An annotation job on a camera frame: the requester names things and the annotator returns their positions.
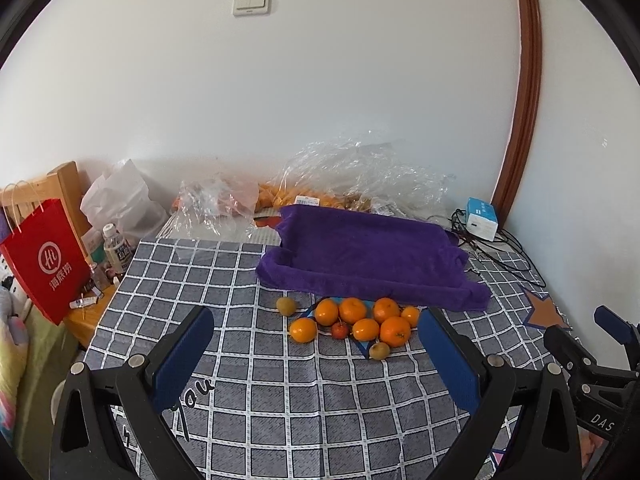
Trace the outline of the brown wooden door frame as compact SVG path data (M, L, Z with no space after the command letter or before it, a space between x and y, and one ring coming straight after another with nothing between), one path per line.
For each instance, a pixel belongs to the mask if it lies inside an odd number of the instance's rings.
M542 24L539 0L518 0L520 67L511 132L491 205L499 226L506 223L518 195L532 146L542 76Z

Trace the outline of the white plastic bag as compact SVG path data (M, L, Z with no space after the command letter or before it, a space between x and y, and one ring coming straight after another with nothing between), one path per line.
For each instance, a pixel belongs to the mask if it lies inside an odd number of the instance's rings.
M134 246L145 237L155 236L168 219L165 208L152 200L142 173L131 159L105 170L90 185L80 210L97 230L113 223Z

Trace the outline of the purple towel tray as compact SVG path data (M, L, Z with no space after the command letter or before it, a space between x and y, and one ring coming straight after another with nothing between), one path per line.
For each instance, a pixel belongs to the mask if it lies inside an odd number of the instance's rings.
M260 284L318 296L390 298L484 311L491 292L466 277L469 255L441 226L319 206L281 209L281 243L256 266Z

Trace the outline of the large clear plastic bag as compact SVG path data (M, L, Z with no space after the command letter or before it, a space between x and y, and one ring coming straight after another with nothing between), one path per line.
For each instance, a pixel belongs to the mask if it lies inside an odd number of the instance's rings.
M423 220L444 209L449 181L405 162L390 142L314 142L258 185L256 209L299 203Z

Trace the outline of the brown kiwi fruit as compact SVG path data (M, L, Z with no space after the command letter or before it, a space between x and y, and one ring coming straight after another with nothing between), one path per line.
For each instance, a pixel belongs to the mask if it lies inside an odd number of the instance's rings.
M283 315L286 318L292 316L297 311L296 301L293 298L287 296L280 297L277 300L276 307L280 312L280 315Z

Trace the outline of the medium orange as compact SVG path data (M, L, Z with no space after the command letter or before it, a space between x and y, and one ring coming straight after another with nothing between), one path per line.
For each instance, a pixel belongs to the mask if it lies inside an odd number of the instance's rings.
M378 338L380 324L374 318L360 318L352 326L352 336L361 342L368 342Z

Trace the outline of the plastic bottle white label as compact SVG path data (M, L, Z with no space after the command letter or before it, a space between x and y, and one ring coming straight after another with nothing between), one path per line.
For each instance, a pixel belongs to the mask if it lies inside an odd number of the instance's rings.
M108 261L116 274L125 274L132 260L132 251L125 237L114 223L103 227L103 247Z

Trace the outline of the large oval orange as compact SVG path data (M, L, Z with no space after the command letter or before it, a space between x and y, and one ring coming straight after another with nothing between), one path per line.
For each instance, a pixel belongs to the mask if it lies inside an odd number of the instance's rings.
M318 326L313 318L298 318L288 328L291 338L299 344L308 344L316 338Z

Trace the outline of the red paper shopping bag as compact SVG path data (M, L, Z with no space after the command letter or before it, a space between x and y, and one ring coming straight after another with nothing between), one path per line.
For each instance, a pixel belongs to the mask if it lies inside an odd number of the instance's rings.
M60 200L45 200L1 240L1 255L27 297L58 325L90 278Z

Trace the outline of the white wall switch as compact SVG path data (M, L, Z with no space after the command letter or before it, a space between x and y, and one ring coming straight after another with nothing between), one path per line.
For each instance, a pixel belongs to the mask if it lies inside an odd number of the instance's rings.
M270 0L233 0L234 16L265 15L270 13Z

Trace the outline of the large round orange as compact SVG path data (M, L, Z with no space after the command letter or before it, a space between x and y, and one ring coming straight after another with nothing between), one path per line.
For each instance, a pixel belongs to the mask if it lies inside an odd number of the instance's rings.
M380 325L378 339L390 348L403 347L411 336L411 324L401 316L391 316Z

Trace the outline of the small orange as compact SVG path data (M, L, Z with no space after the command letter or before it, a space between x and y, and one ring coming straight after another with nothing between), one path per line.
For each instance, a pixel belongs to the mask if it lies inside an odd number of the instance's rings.
M419 323L421 311L415 306L405 306L400 312L400 316L404 318L412 328L416 328Z

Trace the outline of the small yellow-green fruit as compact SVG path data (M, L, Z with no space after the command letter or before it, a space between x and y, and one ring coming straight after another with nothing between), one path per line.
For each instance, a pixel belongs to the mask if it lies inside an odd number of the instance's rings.
M378 341L369 348L369 358L375 361L383 361L390 355L390 346L386 342Z

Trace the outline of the small red fruit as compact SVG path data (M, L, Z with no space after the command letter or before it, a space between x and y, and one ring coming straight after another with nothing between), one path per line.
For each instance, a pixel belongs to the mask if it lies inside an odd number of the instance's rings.
M349 325L343 321L337 321L331 326L331 336L336 340L344 340L349 336Z

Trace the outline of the wooden chair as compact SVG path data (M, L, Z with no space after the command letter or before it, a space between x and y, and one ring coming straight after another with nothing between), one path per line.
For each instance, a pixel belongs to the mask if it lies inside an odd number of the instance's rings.
M64 162L42 177L21 180L1 189L1 214L10 228L15 229L35 208L45 200L60 200L82 253L89 259L82 244L91 228L80 204L87 187L81 181L76 162Z

